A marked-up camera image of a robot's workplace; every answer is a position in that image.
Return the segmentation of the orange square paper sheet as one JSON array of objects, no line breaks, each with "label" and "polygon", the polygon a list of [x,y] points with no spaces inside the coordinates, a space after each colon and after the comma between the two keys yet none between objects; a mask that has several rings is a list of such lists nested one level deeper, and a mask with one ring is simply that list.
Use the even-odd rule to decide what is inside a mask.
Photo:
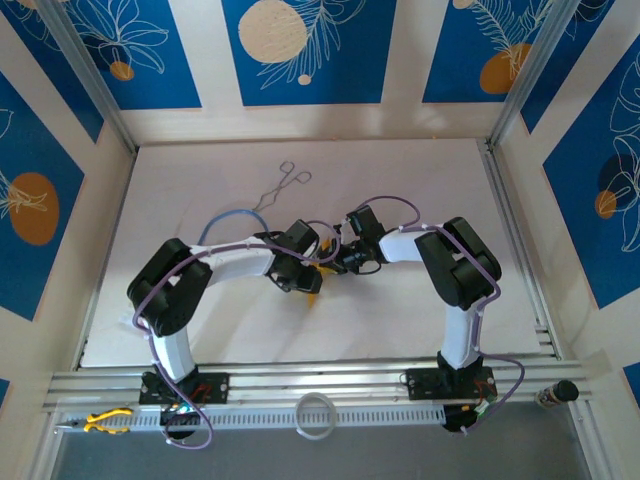
[{"label": "orange square paper sheet", "polygon": [[[321,251],[329,250],[329,247],[331,246],[331,244],[332,244],[331,240],[325,239],[322,242],[321,246],[320,246],[320,250]],[[327,267],[319,266],[318,270],[320,271],[322,278],[325,278],[326,275],[333,274],[333,271],[330,270]],[[313,308],[313,306],[316,303],[317,297],[318,297],[317,294],[308,294],[307,295],[307,306],[308,306],[309,309]]]}]

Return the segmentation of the thin metal forceps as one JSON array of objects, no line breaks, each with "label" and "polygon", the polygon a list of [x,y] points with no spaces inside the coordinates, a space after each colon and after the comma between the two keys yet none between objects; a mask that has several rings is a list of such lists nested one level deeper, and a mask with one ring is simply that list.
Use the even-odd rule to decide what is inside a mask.
[{"label": "thin metal forceps", "polygon": [[313,177],[312,173],[307,170],[297,171],[296,164],[292,161],[283,161],[279,166],[279,171],[282,173],[281,179],[273,189],[260,196],[258,203],[253,208],[254,212],[260,213],[274,205],[280,193],[291,184],[304,185]]}]

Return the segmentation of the dark bottle with label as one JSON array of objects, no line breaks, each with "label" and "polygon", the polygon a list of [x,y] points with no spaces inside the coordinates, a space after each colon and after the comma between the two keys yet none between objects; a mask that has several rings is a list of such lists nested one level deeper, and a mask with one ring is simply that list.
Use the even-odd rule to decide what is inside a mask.
[{"label": "dark bottle with label", "polygon": [[534,401],[545,408],[553,408],[568,402],[573,402],[579,398],[577,385],[570,380],[560,380],[551,386],[538,391],[534,396]]}]

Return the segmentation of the aluminium mounting rail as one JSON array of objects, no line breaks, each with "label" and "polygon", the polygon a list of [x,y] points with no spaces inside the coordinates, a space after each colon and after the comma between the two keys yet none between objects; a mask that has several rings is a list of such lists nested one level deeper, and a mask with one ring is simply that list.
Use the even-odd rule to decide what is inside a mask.
[{"label": "aluminium mounting rail", "polygon": [[[533,356],[520,360],[525,377],[510,397],[528,402],[538,391],[559,380],[574,382],[579,399],[594,398],[594,388],[578,361]],[[411,368],[433,368],[433,358],[335,361],[278,364],[208,364],[202,373],[227,373],[230,407],[289,407],[306,393],[320,392],[336,405],[406,404],[408,393],[401,384]],[[82,368],[52,376],[43,410],[98,412],[113,407],[133,408],[139,399],[145,367]]]}]

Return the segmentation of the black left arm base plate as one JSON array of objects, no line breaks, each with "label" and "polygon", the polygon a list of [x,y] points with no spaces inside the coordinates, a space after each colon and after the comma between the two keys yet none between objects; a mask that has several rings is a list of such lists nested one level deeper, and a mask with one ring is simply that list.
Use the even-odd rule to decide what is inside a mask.
[{"label": "black left arm base plate", "polygon": [[[226,404],[229,393],[228,373],[192,372],[177,387],[196,404]],[[183,398],[157,372],[145,372],[139,393],[140,405],[168,405]]]}]

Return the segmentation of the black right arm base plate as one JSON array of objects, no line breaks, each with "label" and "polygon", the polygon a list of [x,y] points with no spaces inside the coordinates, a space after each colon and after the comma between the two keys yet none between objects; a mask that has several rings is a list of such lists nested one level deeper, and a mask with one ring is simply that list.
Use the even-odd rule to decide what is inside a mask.
[{"label": "black right arm base plate", "polygon": [[445,371],[440,368],[408,369],[405,374],[410,400],[482,400],[497,396],[489,367]]}]

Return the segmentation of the aluminium table side rail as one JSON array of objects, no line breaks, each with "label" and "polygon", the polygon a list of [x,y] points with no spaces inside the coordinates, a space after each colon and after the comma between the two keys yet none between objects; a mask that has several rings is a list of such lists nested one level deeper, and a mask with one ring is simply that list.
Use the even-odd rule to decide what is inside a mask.
[{"label": "aluminium table side rail", "polygon": [[540,342],[543,355],[563,360],[562,346],[558,343],[542,285],[534,268],[533,256],[525,239],[524,223],[521,218],[518,198],[514,187],[507,178],[505,167],[486,138],[476,140],[485,173],[503,223],[511,251],[515,257],[516,270],[529,298],[534,312],[537,333],[542,333],[545,341]]}]

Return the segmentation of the aluminium frame post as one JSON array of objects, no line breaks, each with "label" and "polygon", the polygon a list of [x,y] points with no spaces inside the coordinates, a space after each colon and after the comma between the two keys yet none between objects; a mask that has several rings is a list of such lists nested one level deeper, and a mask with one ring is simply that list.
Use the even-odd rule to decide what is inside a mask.
[{"label": "aluminium frame post", "polygon": [[486,138],[485,143],[489,152],[494,153],[506,137],[580,2],[581,0],[554,0],[549,15],[543,22],[524,65],[503,102],[500,114]]},{"label": "aluminium frame post", "polygon": [[34,0],[38,13],[59,49],[82,84],[92,103],[114,131],[128,154],[135,158],[138,145],[133,139],[106,82],[58,0]]}]

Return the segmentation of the yellow-handled pliers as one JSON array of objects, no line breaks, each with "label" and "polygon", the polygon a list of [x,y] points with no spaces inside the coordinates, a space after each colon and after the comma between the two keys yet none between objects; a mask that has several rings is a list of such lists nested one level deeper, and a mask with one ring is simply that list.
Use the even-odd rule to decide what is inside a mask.
[{"label": "yellow-handled pliers", "polygon": [[85,433],[91,431],[97,431],[100,433],[106,433],[109,435],[119,435],[128,433],[130,429],[128,427],[122,428],[110,428],[103,424],[104,421],[118,416],[129,417],[134,413],[131,408],[120,407],[111,410],[104,411],[99,414],[89,414],[83,419],[79,420],[67,420],[56,425],[57,429],[62,430],[82,430]]}]

